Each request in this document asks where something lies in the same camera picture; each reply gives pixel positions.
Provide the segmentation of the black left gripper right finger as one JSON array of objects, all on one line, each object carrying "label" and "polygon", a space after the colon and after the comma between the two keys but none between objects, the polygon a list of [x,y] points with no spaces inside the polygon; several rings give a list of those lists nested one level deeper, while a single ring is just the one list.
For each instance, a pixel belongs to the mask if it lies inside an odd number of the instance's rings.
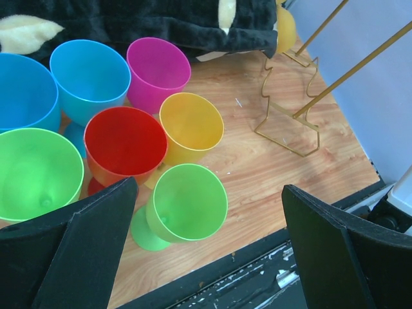
[{"label": "black left gripper right finger", "polygon": [[411,236],[295,185],[281,199],[308,308],[411,308]]}]

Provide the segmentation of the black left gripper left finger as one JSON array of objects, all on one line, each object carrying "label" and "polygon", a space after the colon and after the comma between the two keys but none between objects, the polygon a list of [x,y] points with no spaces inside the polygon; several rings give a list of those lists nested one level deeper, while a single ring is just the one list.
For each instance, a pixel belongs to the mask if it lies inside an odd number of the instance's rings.
[{"label": "black left gripper left finger", "polygon": [[129,177],[1,229],[1,308],[107,308],[138,195]]}]

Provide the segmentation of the red wine glass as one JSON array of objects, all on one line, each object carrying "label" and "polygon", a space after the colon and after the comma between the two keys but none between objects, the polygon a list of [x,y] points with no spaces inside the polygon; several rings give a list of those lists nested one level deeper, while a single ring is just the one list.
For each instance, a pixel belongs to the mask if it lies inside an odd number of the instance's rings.
[{"label": "red wine glass", "polygon": [[168,150],[157,119],[128,106],[107,108],[93,116],[84,130],[84,145],[92,175],[90,196],[124,178],[133,177],[143,185]]}]

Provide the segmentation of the green wine glass row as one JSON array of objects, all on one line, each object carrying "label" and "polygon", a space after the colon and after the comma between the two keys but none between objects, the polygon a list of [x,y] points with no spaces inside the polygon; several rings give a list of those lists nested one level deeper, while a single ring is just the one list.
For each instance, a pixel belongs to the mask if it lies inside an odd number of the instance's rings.
[{"label": "green wine glass row", "polygon": [[160,251],[171,243],[199,241],[224,224],[229,201],[221,180],[198,164],[180,164],[158,179],[147,203],[130,224],[133,241]]}]

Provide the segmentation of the blue wine glass front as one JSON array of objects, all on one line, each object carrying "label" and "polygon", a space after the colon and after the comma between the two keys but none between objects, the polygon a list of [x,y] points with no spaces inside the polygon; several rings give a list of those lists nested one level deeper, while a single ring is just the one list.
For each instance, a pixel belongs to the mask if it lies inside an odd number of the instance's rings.
[{"label": "blue wine glass front", "polygon": [[50,71],[22,55],[1,54],[1,132],[37,127],[57,132],[59,89]]}]

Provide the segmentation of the blue wine glass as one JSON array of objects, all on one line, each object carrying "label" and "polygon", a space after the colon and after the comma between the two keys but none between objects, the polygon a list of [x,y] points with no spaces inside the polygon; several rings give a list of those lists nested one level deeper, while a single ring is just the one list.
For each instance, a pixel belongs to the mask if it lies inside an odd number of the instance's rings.
[{"label": "blue wine glass", "polygon": [[131,84],[125,59],[100,42],[76,39],[51,54],[50,71],[59,88],[59,104],[70,123],[64,136],[84,158],[84,130],[97,113],[121,106]]},{"label": "blue wine glass", "polygon": [[1,54],[1,132],[37,127],[57,132],[59,89],[50,71],[22,55]]}]

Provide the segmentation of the orange wine glass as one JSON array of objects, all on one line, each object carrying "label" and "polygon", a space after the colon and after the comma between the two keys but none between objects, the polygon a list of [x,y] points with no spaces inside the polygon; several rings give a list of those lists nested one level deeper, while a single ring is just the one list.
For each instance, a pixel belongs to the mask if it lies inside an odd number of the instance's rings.
[{"label": "orange wine glass", "polygon": [[168,141],[162,163],[149,179],[146,187],[153,189],[160,176],[170,167],[196,163],[223,138],[225,126],[218,109],[206,98],[188,92],[167,97],[158,114]]},{"label": "orange wine glass", "polygon": [[276,1],[277,8],[277,48],[276,53],[287,52],[297,40],[295,19],[282,7],[285,1]]}]

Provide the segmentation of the pink wine glass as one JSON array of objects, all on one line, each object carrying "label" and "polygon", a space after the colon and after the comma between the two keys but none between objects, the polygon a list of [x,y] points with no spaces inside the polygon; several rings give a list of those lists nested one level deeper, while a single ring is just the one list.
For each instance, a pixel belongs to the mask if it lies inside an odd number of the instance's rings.
[{"label": "pink wine glass", "polygon": [[156,37],[132,42],[126,52],[131,71],[127,98],[131,105],[157,114],[163,101],[181,92],[191,78],[191,65],[174,44]]}]

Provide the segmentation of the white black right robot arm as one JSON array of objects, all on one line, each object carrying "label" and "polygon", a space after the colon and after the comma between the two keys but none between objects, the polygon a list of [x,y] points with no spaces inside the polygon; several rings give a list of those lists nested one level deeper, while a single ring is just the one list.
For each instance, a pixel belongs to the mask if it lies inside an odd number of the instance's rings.
[{"label": "white black right robot arm", "polygon": [[346,212],[411,236],[411,167],[391,188],[386,186]]}]

